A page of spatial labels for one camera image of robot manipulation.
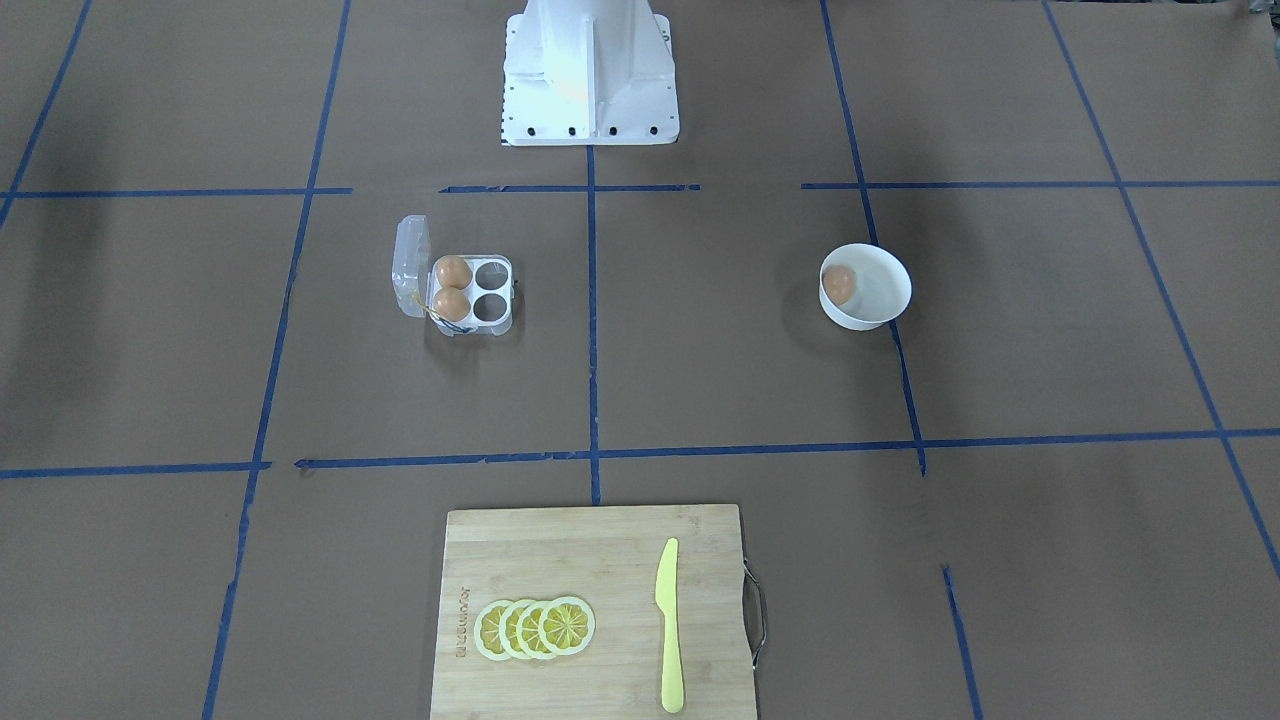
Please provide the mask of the clear plastic egg box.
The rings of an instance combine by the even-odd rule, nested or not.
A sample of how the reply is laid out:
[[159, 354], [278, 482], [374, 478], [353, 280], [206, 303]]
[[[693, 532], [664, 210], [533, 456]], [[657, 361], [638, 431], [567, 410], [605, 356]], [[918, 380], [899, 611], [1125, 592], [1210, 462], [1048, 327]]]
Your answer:
[[440, 333], [500, 336], [515, 324], [516, 275], [494, 254], [433, 256], [425, 215], [396, 227], [390, 284], [406, 316], [426, 319]]

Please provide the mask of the brown egg from bowl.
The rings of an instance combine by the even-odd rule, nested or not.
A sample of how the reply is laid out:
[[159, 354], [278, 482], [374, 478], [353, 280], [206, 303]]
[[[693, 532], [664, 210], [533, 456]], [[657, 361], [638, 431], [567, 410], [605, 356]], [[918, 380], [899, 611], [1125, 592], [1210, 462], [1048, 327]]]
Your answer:
[[858, 291], [858, 278], [852, 268], [844, 264], [827, 266], [820, 278], [822, 288], [831, 304], [847, 304]]

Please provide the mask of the white bowl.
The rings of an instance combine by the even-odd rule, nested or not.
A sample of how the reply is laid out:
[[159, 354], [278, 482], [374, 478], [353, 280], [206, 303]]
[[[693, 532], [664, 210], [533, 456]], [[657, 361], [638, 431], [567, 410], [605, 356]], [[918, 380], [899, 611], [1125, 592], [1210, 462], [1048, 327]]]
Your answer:
[[[823, 270], [835, 264], [852, 268], [858, 278], [856, 293], [838, 307], [828, 301], [820, 283]], [[908, 309], [913, 291], [913, 279], [905, 264], [872, 243], [846, 243], [833, 249], [818, 273], [820, 307], [836, 325], [849, 331], [873, 331], [896, 320]]]

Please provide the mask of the brown egg in box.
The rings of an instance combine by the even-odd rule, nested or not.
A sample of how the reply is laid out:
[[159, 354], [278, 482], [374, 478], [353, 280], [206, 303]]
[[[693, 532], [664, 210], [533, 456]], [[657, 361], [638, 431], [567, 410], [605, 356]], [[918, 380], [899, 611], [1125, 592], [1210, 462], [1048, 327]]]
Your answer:
[[430, 305], [438, 318], [453, 324], [463, 323], [471, 313], [471, 306], [467, 295], [462, 290], [451, 286], [440, 287], [435, 292]]
[[458, 255], [439, 258], [433, 268], [433, 274], [442, 288], [466, 290], [474, 281], [472, 266]]

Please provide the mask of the bamboo cutting board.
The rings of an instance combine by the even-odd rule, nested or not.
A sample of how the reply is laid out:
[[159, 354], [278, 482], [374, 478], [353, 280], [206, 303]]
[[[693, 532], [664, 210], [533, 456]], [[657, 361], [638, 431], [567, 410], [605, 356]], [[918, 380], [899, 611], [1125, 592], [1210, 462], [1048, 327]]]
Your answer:
[[[678, 539], [685, 706], [660, 707], [662, 550]], [[742, 521], [732, 503], [454, 510], [445, 524], [434, 719], [755, 719]], [[495, 662], [474, 643], [495, 600], [577, 596], [594, 610], [582, 652]]]

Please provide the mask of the yellow plastic knife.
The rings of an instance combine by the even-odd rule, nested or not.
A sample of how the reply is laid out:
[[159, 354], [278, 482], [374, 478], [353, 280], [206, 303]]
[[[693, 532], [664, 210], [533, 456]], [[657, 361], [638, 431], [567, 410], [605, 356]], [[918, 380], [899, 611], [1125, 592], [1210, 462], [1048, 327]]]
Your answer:
[[678, 633], [678, 539], [669, 537], [655, 570], [654, 602], [663, 620], [659, 701], [667, 714], [685, 706], [684, 666]]

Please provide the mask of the lemon slice three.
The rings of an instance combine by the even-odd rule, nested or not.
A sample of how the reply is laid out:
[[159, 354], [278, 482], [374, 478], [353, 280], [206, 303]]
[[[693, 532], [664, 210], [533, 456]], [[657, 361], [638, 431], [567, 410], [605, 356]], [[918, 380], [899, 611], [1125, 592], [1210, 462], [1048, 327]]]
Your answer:
[[520, 635], [520, 619], [524, 610], [532, 601], [529, 598], [516, 600], [508, 602], [503, 609], [498, 620], [498, 639], [500, 648], [508, 659], [529, 660], [529, 655], [521, 646]]

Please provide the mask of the lemon slice two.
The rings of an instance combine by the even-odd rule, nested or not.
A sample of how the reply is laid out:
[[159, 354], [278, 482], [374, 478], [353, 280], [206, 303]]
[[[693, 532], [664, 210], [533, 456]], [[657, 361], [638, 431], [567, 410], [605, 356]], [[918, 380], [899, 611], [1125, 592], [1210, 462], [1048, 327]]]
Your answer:
[[541, 639], [541, 616], [547, 609], [545, 601], [532, 601], [526, 605], [516, 621], [515, 639], [520, 650], [530, 659], [549, 660], [553, 653]]

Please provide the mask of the lemon slice four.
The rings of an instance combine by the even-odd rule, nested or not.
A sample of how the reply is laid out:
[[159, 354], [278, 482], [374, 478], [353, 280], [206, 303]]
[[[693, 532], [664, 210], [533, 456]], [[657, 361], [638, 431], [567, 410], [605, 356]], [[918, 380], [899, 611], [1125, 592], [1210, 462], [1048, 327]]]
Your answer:
[[504, 662], [512, 656], [503, 646], [506, 625], [502, 620], [506, 610], [512, 605], [509, 600], [495, 600], [484, 606], [475, 618], [474, 643], [476, 651], [490, 661]]

